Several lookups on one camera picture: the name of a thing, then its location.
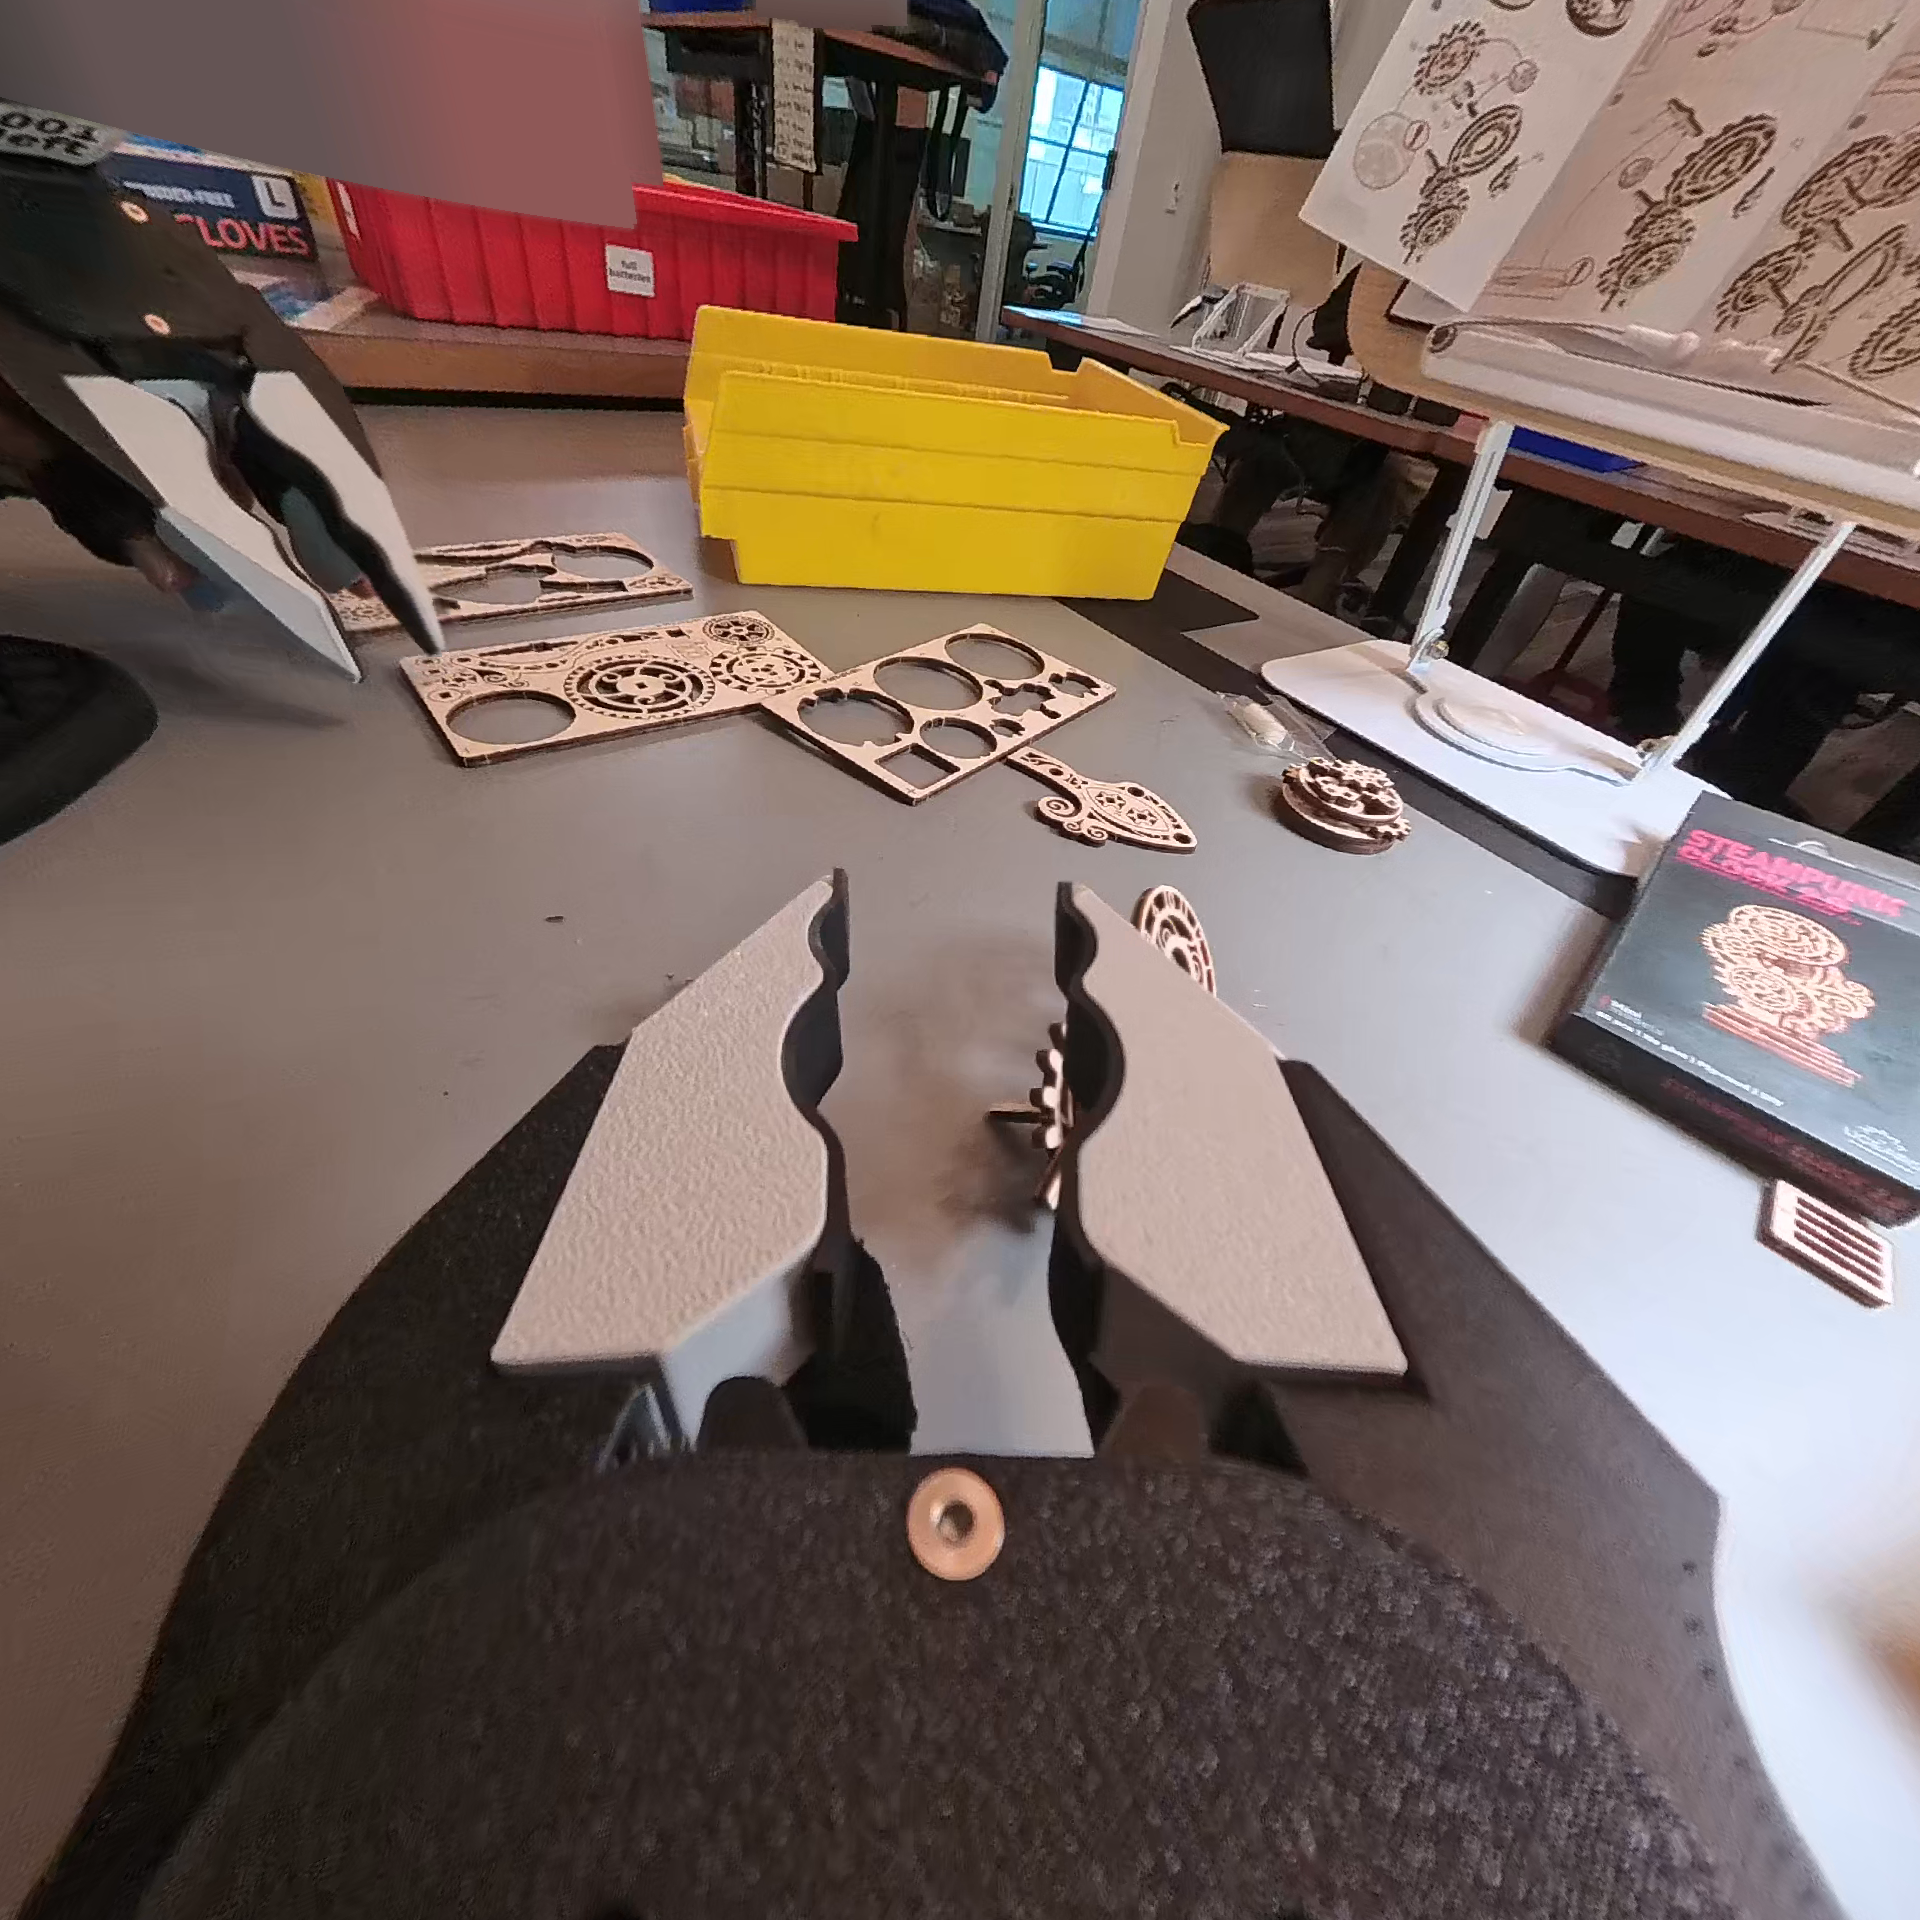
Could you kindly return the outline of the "clear acrylic holder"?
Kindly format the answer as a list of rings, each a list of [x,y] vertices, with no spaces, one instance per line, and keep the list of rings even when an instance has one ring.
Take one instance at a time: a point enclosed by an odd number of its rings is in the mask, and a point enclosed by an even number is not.
[[[1206,285],[1167,321],[1167,336],[1191,354],[1222,362],[1290,358],[1291,297],[1258,281]]]

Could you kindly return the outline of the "wooden puzzle sheet with cutouts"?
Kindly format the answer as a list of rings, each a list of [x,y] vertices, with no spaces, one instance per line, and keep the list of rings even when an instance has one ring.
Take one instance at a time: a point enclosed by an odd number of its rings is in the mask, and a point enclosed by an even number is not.
[[[626,535],[548,535],[415,551],[442,626],[646,607],[692,597],[692,583]]]

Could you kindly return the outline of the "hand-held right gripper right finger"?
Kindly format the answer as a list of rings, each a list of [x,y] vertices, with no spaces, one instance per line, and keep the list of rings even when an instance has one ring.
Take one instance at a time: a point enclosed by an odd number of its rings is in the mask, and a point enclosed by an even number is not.
[[[1073,1100],[1054,1327],[1092,1447],[1141,1394],[1174,1394],[1209,1445],[1269,1386],[1406,1386],[1269,1038],[1077,880],[1054,900],[1054,973]]]

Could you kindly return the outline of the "blue glove box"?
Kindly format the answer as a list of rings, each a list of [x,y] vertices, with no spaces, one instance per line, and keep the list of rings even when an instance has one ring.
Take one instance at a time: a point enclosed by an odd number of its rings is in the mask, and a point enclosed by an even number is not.
[[[295,173],[140,137],[123,137],[100,166],[109,181],[172,216],[210,250],[319,265],[319,240]]]

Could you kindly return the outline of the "small wooden grille piece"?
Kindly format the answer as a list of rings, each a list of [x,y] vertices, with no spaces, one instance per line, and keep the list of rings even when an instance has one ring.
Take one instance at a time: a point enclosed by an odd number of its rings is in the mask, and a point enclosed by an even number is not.
[[[1787,1178],[1764,1188],[1759,1241],[1861,1306],[1892,1304],[1897,1264],[1891,1236]]]

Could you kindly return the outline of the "wooden puzzle sheet with gears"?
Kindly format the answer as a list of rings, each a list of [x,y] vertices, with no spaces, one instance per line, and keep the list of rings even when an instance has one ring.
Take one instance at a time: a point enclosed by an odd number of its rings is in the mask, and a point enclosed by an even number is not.
[[[754,713],[829,678],[820,658],[759,613],[465,646],[399,670],[465,765]],[[479,713],[500,704],[533,704],[553,726],[539,738],[479,738]]]

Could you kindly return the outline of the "grey desk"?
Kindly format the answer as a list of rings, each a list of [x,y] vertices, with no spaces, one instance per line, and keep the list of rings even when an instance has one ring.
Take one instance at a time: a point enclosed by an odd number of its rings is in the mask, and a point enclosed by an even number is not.
[[[1406,776],[1393,855],[1279,825],[1209,681],[1331,642],[1198,559],[1137,607],[735,588],[675,415],[373,406],[425,542],[621,533],[829,668],[985,621],[1117,685],[1070,764],[1194,855],[1083,849],[1012,772],[887,800],[756,718],[452,765],[347,682],[4,506],[4,630],[123,665],[158,732],[4,852],[4,1916],[58,1857],[246,1441],[403,1232],[589,1049],[804,881],[850,877],[833,1127],[897,1289],[918,1452],[1087,1445],[988,1108],[1058,1015],[1051,897],[1198,904],[1222,997],[1315,1065],[1721,1501],[1718,1642],[1846,1916],[1915,1916],[1915,1249],[1892,1306],[1759,1248],[1759,1183],[1556,1061],[1597,881]]]

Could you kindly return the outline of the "round wooden gear stack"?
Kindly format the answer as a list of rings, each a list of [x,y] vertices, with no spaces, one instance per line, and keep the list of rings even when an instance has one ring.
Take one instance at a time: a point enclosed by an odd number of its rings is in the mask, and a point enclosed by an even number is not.
[[[1313,757],[1277,782],[1279,815],[1324,847],[1379,855],[1410,838],[1407,808],[1390,774],[1358,759]]]

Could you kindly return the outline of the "wooden gear and dial assembly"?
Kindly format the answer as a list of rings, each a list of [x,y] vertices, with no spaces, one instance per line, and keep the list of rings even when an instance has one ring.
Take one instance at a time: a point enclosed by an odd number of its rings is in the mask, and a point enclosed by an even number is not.
[[[1217,992],[1209,937],[1194,902],[1179,889],[1161,884],[1141,894],[1131,925],[1205,992]],[[988,1125],[1023,1133],[1034,1152],[1042,1154],[1036,1204],[1042,1212],[1054,1212],[1060,1204],[1066,1150],[1075,1130],[1063,1021],[1047,1028],[1047,1040],[1036,1050],[1036,1070],[1038,1084],[1019,1100],[991,1104]]]

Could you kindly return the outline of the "wooden puzzle frame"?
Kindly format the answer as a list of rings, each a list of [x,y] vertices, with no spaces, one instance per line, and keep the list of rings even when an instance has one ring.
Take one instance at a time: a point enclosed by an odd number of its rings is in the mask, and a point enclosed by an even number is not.
[[[764,708],[846,772],[921,805],[1115,696],[1077,662],[966,626],[770,694]]]

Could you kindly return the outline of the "black and tan panel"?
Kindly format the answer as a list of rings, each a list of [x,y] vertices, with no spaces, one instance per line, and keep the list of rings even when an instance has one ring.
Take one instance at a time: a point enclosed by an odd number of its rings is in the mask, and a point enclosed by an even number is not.
[[[1301,308],[1338,284],[1339,247],[1303,216],[1338,144],[1326,1],[1194,1],[1186,13],[1219,133],[1206,268]]]

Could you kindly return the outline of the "instruction booklet on stand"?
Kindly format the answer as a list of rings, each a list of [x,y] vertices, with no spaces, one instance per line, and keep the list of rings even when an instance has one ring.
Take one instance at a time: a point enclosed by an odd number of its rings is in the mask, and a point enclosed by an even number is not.
[[[1338,728],[1594,873],[1638,877],[1706,784],[1677,767],[1857,529],[1915,537],[1915,417],[1628,366],[1518,334],[1419,319],[1404,276],[1359,255],[1351,343],[1385,386],[1483,420],[1453,527],[1410,644],[1358,639],[1277,658],[1267,682]],[[1675,457],[1698,480],[1764,482],[1826,527],[1787,569],[1697,713],[1653,749],[1625,748],[1447,658],[1445,626],[1516,425],[1633,460]]]

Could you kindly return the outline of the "person's left hand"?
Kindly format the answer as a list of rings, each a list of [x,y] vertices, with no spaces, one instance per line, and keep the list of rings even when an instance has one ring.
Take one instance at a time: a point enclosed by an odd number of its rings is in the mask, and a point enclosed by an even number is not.
[[[158,591],[187,597],[203,585],[155,533],[154,505],[84,449],[51,432],[2,392],[2,498],[37,501],[52,522],[97,559],[140,573]]]

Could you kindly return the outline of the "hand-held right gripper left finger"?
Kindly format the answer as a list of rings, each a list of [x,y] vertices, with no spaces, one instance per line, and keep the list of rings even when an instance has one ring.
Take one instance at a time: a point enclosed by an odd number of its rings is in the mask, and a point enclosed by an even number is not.
[[[503,1376],[652,1382],[695,1437],[713,1389],[813,1352],[809,1284],[847,1245],[847,876],[829,870],[628,1034],[508,1306]]]

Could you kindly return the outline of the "small clear plastic bag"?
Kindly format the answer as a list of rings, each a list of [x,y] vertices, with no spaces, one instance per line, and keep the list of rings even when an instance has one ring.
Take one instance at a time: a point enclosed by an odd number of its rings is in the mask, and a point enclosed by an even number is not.
[[[1235,724],[1265,752],[1287,761],[1327,757],[1327,728],[1279,694],[1222,692],[1219,700]]]

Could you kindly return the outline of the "red plastic bin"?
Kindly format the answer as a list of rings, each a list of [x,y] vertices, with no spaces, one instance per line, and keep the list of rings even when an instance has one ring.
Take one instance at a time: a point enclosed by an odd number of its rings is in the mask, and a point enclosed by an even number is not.
[[[857,229],[695,182],[637,185],[623,226],[330,181],[351,274],[425,321],[689,343],[705,305],[833,319]]]

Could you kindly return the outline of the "black puzzle box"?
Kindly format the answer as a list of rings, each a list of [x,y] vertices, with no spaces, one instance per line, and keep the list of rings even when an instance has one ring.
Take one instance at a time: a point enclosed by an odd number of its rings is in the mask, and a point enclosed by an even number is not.
[[[1701,796],[1551,1049],[1729,1159],[1918,1214],[1918,869]]]

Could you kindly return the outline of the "puzzle instruction booklet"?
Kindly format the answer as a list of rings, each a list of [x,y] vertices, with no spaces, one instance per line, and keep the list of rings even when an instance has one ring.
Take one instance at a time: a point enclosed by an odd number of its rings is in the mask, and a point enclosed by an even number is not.
[[[1303,218],[1419,319],[1915,417],[1918,5],[1412,5]]]

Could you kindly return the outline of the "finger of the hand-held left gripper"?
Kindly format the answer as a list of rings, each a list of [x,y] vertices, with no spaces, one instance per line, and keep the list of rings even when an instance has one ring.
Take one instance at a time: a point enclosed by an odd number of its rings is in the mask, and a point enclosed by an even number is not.
[[[415,646],[442,648],[434,597],[386,480],[299,372],[252,375],[245,478],[327,601],[366,588]]]
[[[267,521],[217,478],[201,422],[175,400],[113,375],[66,375],[63,383],[155,498],[161,540],[246,597],[347,681],[361,681],[330,598],[286,558]]]

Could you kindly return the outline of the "slotted yellow plastic bin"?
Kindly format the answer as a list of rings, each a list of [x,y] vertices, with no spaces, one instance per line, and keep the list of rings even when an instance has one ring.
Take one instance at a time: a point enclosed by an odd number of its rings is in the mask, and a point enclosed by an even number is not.
[[[1146,601],[1222,425],[1097,360],[705,303],[701,535],[743,585]]]

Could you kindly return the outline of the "ornate wooden leaf piece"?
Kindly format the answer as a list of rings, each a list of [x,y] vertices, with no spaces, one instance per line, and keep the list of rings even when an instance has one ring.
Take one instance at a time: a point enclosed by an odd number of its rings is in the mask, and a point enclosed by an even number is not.
[[[1038,748],[1012,752],[1003,764],[1042,786],[1036,815],[1081,845],[1166,855],[1186,855],[1198,845],[1186,818],[1146,784],[1090,780]]]

